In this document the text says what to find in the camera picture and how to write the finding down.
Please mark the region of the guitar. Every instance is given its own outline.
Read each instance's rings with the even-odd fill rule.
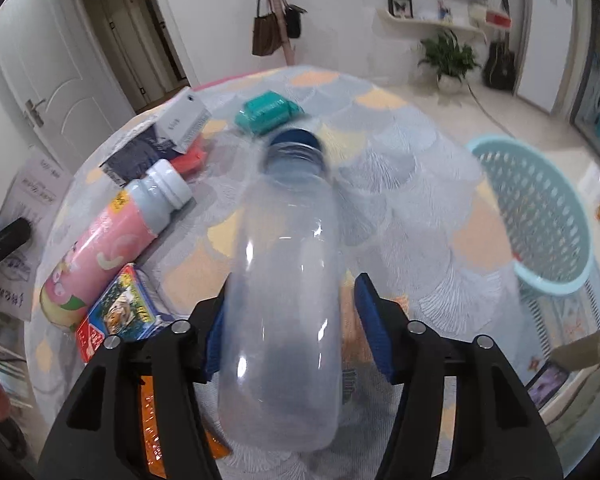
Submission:
[[[510,15],[509,0],[502,0],[502,9]],[[489,47],[489,59],[482,72],[484,84],[496,90],[513,92],[516,85],[516,54],[509,49],[509,32],[504,41],[493,41]]]

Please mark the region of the dark blue bottle cap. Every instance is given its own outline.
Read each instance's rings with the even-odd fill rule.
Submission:
[[[315,148],[319,152],[322,152],[322,143],[320,140],[318,140],[318,137],[311,132],[300,130],[298,128],[294,128],[293,130],[285,130],[284,132],[277,134],[269,143],[269,146],[283,144],[286,142],[305,144],[306,146],[310,146],[311,148]]]

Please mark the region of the shelf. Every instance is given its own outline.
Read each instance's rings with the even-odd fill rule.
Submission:
[[[453,31],[458,32],[470,32],[476,36],[480,36],[484,43],[487,43],[487,35],[481,28],[474,27],[473,25],[460,25],[459,23],[443,22],[442,20],[419,20],[417,18],[396,18],[392,16],[386,9],[378,9],[378,14],[384,20],[392,23],[400,23],[401,25],[424,25],[441,28],[449,28]]]

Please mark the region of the round table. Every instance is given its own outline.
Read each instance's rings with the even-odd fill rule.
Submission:
[[[403,99],[352,76],[307,66],[271,70],[227,81],[198,95],[212,113],[202,135],[208,159],[189,179],[194,201],[139,260],[166,303],[188,315],[216,296],[230,271],[240,197],[258,171],[268,137],[240,132],[233,118],[242,104],[273,90],[305,115],[286,127],[314,132],[324,143],[340,213],[341,308],[346,380],[340,431],[314,453],[260,452],[229,442],[218,461],[224,478],[372,478],[391,431],[400,386],[376,370],[352,301],[353,279],[368,272],[378,293],[440,335],[471,340],[489,333],[507,358],[520,358],[523,309],[506,231],[479,163],[442,135]],[[84,163],[54,224],[40,286],[64,252],[119,188],[98,168],[134,118]],[[51,423],[83,364],[72,334],[51,325],[38,304],[26,327],[26,353],[36,400]],[[448,456],[455,413],[452,383],[445,394],[440,471]],[[216,380],[196,386],[206,423],[218,423]]]

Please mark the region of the metal screw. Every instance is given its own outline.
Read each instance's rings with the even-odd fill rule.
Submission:
[[[104,348],[113,350],[116,346],[120,344],[120,341],[121,339],[117,335],[110,335],[104,340]]]
[[[493,339],[491,339],[488,335],[479,335],[476,342],[480,348],[484,348],[486,350],[493,347]]]
[[[189,328],[191,328],[191,325],[186,319],[179,319],[171,325],[171,331],[174,334],[184,334],[189,331]]]
[[[427,329],[426,325],[419,321],[411,321],[407,325],[407,330],[413,334],[424,334],[424,331]]]

